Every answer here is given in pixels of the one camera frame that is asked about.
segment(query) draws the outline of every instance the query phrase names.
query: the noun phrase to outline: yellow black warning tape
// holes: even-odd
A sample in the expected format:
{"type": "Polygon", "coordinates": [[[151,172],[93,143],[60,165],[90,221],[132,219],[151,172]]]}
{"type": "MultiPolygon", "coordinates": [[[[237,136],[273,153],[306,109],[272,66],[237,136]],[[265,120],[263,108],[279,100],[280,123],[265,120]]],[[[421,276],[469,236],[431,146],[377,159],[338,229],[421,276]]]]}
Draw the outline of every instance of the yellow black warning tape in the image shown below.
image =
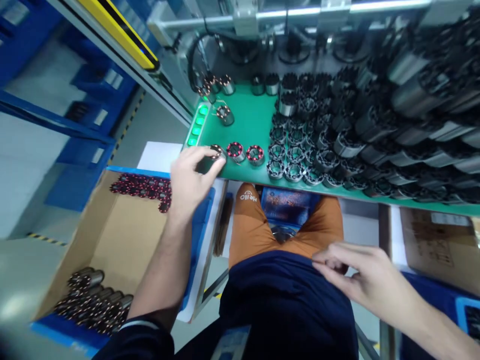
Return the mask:
{"type": "Polygon", "coordinates": [[[120,147],[120,144],[122,143],[125,135],[127,134],[127,131],[129,130],[130,125],[132,124],[132,121],[133,121],[135,115],[137,115],[137,110],[139,109],[140,105],[142,104],[142,101],[144,101],[144,97],[145,97],[146,93],[147,92],[145,90],[141,93],[140,98],[138,99],[138,102],[135,105],[135,108],[131,112],[130,118],[126,122],[125,129],[123,129],[123,132],[121,133],[120,138],[116,141],[115,148],[111,152],[110,159],[108,160],[108,166],[110,166],[112,164],[112,161],[113,161],[113,159],[115,157],[115,154],[117,153],[117,151],[120,147]]]}
{"type": "Polygon", "coordinates": [[[52,239],[51,237],[42,236],[42,235],[37,234],[37,233],[34,233],[34,232],[29,232],[29,233],[27,234],[27,236],[28,236],[29,238],[46,241],[47,243],[55,244],[55,245],[58,245],[58,246],[67,246],[67,245],[68,245],[66,242],[61,242],[61,241],[52,239]]]}

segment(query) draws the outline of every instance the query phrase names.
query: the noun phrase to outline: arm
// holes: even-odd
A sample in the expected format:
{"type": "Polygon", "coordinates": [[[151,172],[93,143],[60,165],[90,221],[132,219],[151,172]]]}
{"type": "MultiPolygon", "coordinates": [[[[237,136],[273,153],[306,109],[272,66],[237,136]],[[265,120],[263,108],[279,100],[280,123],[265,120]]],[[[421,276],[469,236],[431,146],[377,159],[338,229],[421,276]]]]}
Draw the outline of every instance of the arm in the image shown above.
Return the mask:
{"type": "Polygon", "coordinates": [[[331,244],[313,255],[313,267],[351,300],[413,339],[437,360],[478,359],[480,345],[429,305],[377,247],[331,244]],[[358,273],[334,269],[343,263],[358,273]]]}
{"type": "Polygon", "coordinates": [[[219,158],[205,175],[195,168],[205,156],[216,154],[209,147],[193,146],[172,164],[172,203],[165,228],[136,290],[128,319],[149,314],[168,331],[172,329],[189,279],[192,217],[225,160],[219,158]]]}

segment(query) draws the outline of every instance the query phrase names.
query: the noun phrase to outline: brown cardboard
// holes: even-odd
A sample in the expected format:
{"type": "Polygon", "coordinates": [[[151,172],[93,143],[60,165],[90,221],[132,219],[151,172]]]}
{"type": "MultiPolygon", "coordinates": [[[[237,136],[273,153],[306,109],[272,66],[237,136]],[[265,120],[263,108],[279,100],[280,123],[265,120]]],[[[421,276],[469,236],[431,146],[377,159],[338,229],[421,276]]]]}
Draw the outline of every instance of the brown cardboard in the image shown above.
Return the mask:
{"type": "Polygon", "coordinates": [[[110,192],[118,177],[113,171],[101,176],[34,320],[67,294],[70,275],[88,266],[104,271],[104,287],[135,293],[167,216],[159,212],[158,201],[110,192]]]}
{"type": "Polygon", "coordinates": [[[480,296],[480,249],[475,219],[400,209],[406,261],[412,269],[480,296]]]}

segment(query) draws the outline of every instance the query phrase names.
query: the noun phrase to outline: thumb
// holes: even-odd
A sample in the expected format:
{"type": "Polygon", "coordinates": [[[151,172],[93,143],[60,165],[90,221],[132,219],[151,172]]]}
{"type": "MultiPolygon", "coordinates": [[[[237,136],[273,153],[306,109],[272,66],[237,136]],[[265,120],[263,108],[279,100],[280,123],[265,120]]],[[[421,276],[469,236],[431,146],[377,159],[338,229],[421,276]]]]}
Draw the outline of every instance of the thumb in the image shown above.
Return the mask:
{"type": "Polygon", "coordinates": [[[355,296],[355,292],[358,289],[358,284],[354,279],[339,274],[337,271],[331,269],[325,264],[314,261],[312,265],[330,284],[339,289],[347,297],[352,298],[355,296]]]}
{"type": "Polygon", "coordinates": [[[223,157],[217,159],[210,167],[210,170],[204,175],[201,176],[201,181],[206,186],[212,186],[215,181],[215,178],[222,170],[226,163],[226,160],[223,157]]]}

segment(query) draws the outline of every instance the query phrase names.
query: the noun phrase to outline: metal rail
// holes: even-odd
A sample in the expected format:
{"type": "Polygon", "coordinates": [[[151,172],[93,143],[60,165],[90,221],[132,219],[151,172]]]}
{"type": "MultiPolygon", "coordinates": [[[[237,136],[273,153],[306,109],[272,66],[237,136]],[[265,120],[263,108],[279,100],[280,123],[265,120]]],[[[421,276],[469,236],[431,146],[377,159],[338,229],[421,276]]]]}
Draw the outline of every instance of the metal rail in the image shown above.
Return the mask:
{"type": "MultiPolygon", "coordinates": [[[[335,13],[348,11],[349,15],[375,15],[404,10],[427,9],[431,3],[432,0],[394,0],[356,3],[350,6],[332,6],[323,9],[321,7],[295,8],[290,10],[258,12],[256,19],[259,25],[271,25],[283,23],[287,18],[289,21],[298,18],[301,18],[302,21],[316,20],[322,12],[335,13]]],[[[234,26],[234,17],[232,15],[226,15],[172,21],[161,21],[159,19],[156,22],[158,26],[161,26],[167,31],[194,31],[204,29],[205,27],[209,29],[231,28],[234,26]]]]}

